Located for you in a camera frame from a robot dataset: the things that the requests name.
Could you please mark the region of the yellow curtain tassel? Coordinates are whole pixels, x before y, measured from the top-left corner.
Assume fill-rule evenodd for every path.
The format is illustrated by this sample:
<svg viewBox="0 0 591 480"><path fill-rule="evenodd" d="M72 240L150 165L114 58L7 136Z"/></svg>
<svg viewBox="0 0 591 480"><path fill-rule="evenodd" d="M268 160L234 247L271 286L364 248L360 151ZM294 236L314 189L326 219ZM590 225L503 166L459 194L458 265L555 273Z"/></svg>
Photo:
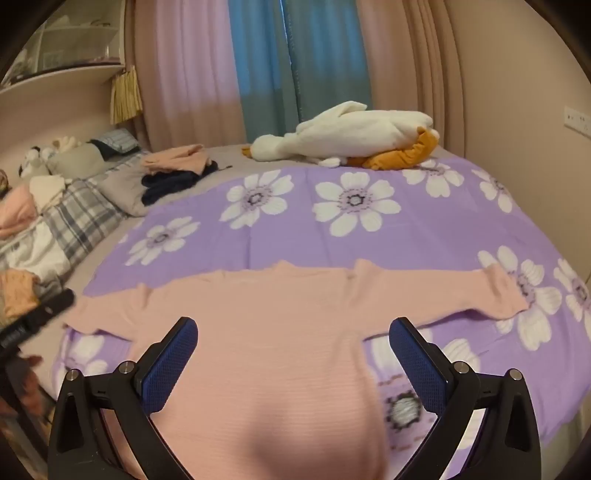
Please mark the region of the yellow curtain tassel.
<svg viewBox="0 0 591 480"><path fill-rule="evenodd" d="M134 66L111 82L110 123L118 125L143 113L137 71Z"/></svg>

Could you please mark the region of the blue sheer curtain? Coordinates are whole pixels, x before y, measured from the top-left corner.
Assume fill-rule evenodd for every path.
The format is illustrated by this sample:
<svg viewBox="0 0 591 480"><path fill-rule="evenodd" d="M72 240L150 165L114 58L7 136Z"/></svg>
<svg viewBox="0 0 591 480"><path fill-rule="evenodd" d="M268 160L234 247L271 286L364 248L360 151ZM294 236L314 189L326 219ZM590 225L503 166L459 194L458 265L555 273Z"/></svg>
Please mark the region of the blue sheer curtain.
<svg viewBox="0 0 591 480"><path fill-rule="evenodd" d="M356 2L242 0L228 10L249 142L345 101L372 104Z"/></svg>

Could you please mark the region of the plaid grey blanket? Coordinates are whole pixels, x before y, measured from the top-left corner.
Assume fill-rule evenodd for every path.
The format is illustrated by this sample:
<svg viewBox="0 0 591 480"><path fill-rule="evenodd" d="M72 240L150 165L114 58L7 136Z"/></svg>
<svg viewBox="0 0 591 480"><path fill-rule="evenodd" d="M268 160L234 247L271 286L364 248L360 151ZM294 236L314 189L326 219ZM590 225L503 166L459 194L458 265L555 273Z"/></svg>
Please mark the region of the plaid grey blanket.
<svg viewBox="0 0 591 480"><path fill-rule="evenodd" d="M75 179L67 187L62 200L43 214L71 268L79 265L127 217L100 192L99 184L115 173L138 165L146 154L146 150L140 149L123 156L102 173L88 179Z"/></svg>

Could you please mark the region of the pink curtain left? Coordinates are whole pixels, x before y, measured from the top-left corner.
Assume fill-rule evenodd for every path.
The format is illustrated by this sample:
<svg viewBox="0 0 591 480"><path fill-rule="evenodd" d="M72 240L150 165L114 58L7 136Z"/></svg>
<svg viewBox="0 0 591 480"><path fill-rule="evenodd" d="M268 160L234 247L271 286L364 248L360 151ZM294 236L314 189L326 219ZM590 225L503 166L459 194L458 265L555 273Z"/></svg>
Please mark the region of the pink curtain left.
<svg viewBox="0 0 591 480"><path fill-rule="evenodd" d="M137 1L134 59L153 151L246 141L225 1Z"/></svg>

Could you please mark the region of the pink folded clothes pile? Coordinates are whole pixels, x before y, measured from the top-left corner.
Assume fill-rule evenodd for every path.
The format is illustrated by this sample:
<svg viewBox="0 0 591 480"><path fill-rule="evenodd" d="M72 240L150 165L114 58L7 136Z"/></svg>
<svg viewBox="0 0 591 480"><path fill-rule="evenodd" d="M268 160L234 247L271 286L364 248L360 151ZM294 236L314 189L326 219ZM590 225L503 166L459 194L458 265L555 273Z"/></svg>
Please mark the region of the pink folded clothes pile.
<svg viewBox="0 0 591 480"><path fill-rule="evenodd" d="M200 175L209 164L211 159L200 144L169 148L146 155L141 160L142 167L150 174L189 171Z"/></svg>

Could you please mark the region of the white goose plush toy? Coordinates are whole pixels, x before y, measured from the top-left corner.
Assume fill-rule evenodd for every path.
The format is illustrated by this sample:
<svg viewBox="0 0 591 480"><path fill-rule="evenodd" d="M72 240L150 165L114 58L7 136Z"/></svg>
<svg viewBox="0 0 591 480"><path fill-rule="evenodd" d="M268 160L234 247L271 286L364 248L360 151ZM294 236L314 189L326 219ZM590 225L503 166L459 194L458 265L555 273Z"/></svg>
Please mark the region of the white goose plush toy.
<svg viewBox="0 0 591 480"><path fill-rule="evenodd" d="M433 119L423 112L370 110L347 101L301 122L293 133L257 137L242 154L259 162L397 171L428 160L439 140Z"/></svg>

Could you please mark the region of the white wall socket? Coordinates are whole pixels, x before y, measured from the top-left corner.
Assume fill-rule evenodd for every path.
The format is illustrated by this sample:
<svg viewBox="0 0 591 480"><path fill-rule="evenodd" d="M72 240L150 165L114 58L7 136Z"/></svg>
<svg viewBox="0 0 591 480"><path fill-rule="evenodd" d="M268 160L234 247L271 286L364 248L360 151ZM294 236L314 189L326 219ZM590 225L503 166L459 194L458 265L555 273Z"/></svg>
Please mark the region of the white wall socket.
<svg viewBox="0 0 591 480"><path fill-rule="evenodd" d="M564 126L591 138L591 117L568 106L564 107Z"/></svg>

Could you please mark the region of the purple floral bed sheet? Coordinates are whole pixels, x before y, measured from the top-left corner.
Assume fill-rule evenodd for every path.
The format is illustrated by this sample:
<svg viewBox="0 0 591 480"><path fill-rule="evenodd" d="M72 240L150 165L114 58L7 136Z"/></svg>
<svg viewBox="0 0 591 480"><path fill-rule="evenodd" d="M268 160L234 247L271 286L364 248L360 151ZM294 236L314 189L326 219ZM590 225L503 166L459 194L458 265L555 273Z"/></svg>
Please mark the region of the purple floral bed sheet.
<svg viewBox="0 0 591 480"><path fill-rule="evenodd" d="M359 261L394 271L502 267L526 300L523 311L496 320L467 310L419 328L449 359L476 371L520 369L543 443L573 420L590 389L589 291L508 191L460 158L399 172L280 168L156 206L126 232L80 297L280 262L351 269ZM383 407L387 465L398 467L435 418L405 378L387 331L362 347ZM59 388L71 369L110 372L132 358L130 349L127 339L66 324L52 385Z"/></svg>

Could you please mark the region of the dark navy clothes pile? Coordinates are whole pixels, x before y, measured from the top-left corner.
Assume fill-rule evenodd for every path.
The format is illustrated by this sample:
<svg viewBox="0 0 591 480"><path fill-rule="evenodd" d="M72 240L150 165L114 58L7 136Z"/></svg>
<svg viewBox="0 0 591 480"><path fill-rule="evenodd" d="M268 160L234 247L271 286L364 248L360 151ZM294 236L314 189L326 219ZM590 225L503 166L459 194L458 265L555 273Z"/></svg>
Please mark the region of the dark navy clothes pile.
<svg viewBox="0 0 591 480"><path fill-rule="evenodd" d="M151 206L165 196L193 187L197 182L218 170L217 162L211 161L205 165L201 174L184 170L146 174L141 178L141 185L145 188L141 195L141 202L144 206Z"/></svg>

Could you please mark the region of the pink curtain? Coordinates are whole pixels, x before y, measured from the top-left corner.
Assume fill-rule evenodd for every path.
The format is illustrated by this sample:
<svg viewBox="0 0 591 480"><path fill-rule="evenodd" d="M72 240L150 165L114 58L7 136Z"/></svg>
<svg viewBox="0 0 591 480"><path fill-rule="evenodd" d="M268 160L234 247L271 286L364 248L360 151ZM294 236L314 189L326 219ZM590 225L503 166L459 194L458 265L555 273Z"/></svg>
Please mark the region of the pink curtain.
<svg viewBox="0 0 591 480"><path fill-rule="evenodd" d="M153 151L246 141L225 1L137 1L134 59Z"/></svg>
<svg viewBox="0 0 591 480"><path fill-rule="evenodd" d="M463 156L464 86L447 3L358 1L356 8L374 107L428 114L440 145Z"/></svg>

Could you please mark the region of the pink striped knit sweater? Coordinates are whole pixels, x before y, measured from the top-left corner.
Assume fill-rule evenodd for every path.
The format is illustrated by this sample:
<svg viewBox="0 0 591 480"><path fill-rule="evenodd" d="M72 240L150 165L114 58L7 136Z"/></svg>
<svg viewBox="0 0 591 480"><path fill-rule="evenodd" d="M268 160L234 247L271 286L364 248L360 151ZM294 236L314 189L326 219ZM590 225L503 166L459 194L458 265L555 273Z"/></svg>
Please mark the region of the pink striped knit sweater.
<svg viewBox="0 0 591 480"><path fill-rule="evenodd" d="M198 345L154 422L196 479L381 479L384 412L362 343L406 317L424 326L527 306L498 265L473 271L345 268L215 271L99 297L73 329L127 339L138 358L181 317Z"/></svg>

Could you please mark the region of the small plush toys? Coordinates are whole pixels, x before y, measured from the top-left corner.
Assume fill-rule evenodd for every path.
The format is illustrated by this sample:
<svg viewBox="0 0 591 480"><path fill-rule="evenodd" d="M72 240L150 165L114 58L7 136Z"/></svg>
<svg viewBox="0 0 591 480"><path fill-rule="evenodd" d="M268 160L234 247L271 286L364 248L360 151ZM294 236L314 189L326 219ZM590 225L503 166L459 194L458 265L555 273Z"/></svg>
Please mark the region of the small plush toys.
<svg viewBox="0 0 591 480"><path fill-rule="evenodd" d="M35 170L46 166L49 159L58 153L65 153L82 144L74 136L63 136L53 140L49 145L44 147L33 146L25 154L24 161L18 169L20 178L24 178L32 174Z"/></svg>

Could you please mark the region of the grey pillow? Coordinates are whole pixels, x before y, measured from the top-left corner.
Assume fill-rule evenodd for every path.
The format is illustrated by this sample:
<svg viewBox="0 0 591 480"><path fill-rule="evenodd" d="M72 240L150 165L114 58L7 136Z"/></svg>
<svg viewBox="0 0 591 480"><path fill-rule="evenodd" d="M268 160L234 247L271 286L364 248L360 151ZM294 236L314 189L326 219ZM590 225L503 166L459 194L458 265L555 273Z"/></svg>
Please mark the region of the grey pillow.
<svg viewBox="0 0 591 480"><path fill-rule="evenodd" d="M142 184L146 170L140 161L124 163L105 173L97 181L97 189L113 205L130 217L144 217L148 212L142 202L147 188Z"/></svg>

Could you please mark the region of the white wall shelf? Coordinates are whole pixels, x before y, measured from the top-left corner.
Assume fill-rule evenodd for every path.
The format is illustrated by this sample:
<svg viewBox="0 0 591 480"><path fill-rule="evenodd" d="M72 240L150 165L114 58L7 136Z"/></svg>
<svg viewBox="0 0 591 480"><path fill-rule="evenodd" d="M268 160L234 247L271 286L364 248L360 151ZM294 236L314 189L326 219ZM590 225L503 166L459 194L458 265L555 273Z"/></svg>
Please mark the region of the white wall shelf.
<svg viewBox="0 0 591 480"><path fill-rule="evenodd" d="M69 0L32 34L1 81L3 91L60 71L125 65L126 3Z"/></svg>

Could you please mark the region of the striped blue pillow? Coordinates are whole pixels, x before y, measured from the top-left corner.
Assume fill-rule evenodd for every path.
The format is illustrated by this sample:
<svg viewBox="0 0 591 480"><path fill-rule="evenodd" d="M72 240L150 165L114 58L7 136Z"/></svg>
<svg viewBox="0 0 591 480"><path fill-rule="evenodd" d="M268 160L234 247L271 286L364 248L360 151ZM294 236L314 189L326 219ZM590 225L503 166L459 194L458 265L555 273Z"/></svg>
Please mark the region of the striped blue pillow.
<svg viewBox="0 0 591 480"><path fill-rule="evenodd" d="M91 139L89 143L99 150L104 159L126 155L139 149L137 139L125 128L106 132L97 139Z"/></svg>

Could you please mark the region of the pink curtain right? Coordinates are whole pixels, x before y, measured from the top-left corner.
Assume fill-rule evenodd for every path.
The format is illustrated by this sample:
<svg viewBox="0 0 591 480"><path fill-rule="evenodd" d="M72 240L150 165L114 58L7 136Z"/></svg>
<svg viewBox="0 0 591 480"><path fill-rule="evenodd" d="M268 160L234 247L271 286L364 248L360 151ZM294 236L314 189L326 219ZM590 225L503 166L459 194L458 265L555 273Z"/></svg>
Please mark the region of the pink curtain right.
<svg viewBox="0 0 591 480"><path fill-rule="evenodd" d="M440 145L463 156L464 86L447 3L358 1L356 8L374 107L428 114Z"/></svg>

